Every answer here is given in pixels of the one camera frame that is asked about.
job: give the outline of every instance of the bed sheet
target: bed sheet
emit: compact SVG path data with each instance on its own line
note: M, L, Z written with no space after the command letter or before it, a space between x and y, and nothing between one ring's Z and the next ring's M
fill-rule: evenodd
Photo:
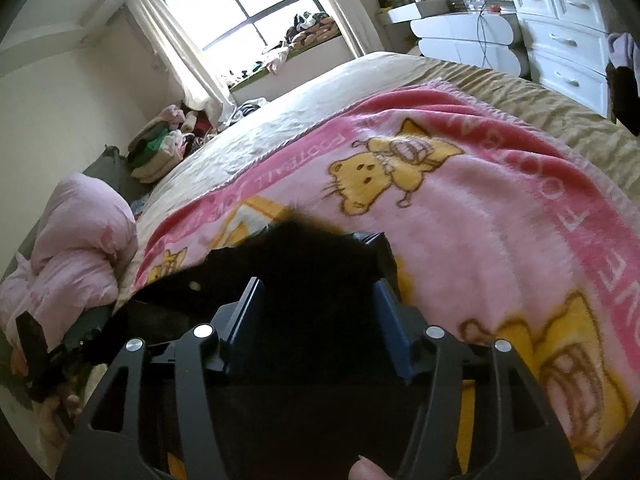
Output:
M283 95L217 136L162 179L138 220L140 247L120 283L118 304L130 298L143 250L169 214L362 99L435 78L562 140L600 168L634 203L640 203L640 149L624 128L553 90L505 73L378 52Z

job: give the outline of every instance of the windowsill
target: windowsill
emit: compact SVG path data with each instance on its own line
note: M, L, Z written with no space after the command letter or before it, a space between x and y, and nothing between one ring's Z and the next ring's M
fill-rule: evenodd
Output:
M340 38L342 35L341 32L338 32L338 34L336 34L335 36L333 36L332 38L329 38L328 40L323 41L322 43L314 43L311 44L309 46L306 46L305 48L300 48L299 50L290 50L289 51L289 56L287 57L287 61L289 61L289 59L292 59L296 56L299 56L300 54L302 54L303 52L306 52L307 50L311 50L312 48L315 48L316 46L320 46L324 43L326 43L327 41L331 41L334 40L335 38ZM230 90L231 91L235 91L235 90L239 90L241 88L244 88L247 85L250 85L251 83L254 83L256 81L258 81L259 79L262 79L263 77L269 75L269 71L266 69L266 67L262 67L260 70L252 73L249 77L242 79L242 81L236 83L235 85L233 85Z

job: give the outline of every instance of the pink pillow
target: pink pillow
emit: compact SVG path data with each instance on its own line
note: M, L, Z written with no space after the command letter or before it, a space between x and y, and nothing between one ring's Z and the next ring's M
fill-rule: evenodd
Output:
M118 283L107 257L95 249L70 249L56 254L31 281L14 272L12 290L22 290L18 305L0 291L0 319L7 341L19 346L15 319L25 311L42 326L49 351L62 343L82 311L110 304L118 297Z
M138 246L136 221L126 200L105 182L74 173L47 202L31 268L38 274L53 256L75 248L98 249L114 266L121 254L135 253L133 245Z

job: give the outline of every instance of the cartoon cat print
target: cartoon cat print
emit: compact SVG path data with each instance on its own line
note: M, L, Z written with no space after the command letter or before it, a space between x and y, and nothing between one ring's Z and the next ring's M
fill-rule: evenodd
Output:
M391 186L404 191L397 206L409 207L425 173L437 170L449 157L464 153L446 140L434 139L411 119L404 120L394 137L356 140L352 146L365 146L367 151L337 160L328 168L334 178L328 186L329 195L340 194L343 198L340 208L350 216L369 211Z
M173 274L180 269L182 262L184 261L184 257L187 255L187 248L172 254L170 250L165 250L162 253L162 263L158 266L153 267L149 274L146 276L146 284L150 285L153 282L156 282L160 278L164 278L169 274Z
M514 345L543 390L554 396L581 471L593 467L626 426L628 393L606 359L600 328L582 292L569 293L541 331L520 317L505 320L494 332L476 319L461 323L459 330L469 343L507 339Z

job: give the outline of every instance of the pink comforter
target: pink comforter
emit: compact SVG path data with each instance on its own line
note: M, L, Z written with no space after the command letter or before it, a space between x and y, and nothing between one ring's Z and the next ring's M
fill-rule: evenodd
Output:
M640 398L640 214L588 161L444 82L380 94L169 216L136 288L289 205L385 232L406 304L468 342L511 341L582 471L607 452Z
M31 261L18 254L18 269L0 285L0 326L9 343L19 348L15 319L30 312L55 348L83 310L116 300L116 274L137 247L131 209L108 184L79 173L60 182Z

